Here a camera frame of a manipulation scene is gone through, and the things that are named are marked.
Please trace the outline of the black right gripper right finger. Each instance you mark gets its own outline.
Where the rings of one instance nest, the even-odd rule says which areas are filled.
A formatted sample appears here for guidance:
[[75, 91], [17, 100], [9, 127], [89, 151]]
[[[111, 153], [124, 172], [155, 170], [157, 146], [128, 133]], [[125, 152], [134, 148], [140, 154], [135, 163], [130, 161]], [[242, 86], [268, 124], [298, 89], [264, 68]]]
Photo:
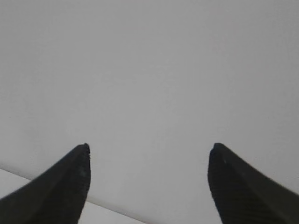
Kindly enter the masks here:
[[222, 143], [209, 154], [207, 181], [223, 224], [297, 224], [299, 195]]

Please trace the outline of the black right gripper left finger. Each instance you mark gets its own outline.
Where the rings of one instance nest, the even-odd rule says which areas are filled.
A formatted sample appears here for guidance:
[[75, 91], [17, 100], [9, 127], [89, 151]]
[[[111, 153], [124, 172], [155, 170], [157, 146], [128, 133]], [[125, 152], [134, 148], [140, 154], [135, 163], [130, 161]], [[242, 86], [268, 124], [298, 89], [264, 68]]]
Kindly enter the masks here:
[[91, 183], [90, 148], [78, 145], [34, 180], [1, 198], [2, 224], [77, 224]]

